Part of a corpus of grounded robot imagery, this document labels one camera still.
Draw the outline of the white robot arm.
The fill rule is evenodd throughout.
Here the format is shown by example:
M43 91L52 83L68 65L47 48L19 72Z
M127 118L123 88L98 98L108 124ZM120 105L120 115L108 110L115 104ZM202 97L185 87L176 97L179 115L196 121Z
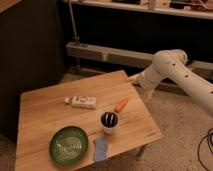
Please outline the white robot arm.
M213 84L188 69L186 63L187 54L183 50L161 50L153 55L152 63L145 70L128 80L151 91L162 80L170 79L213 117Z

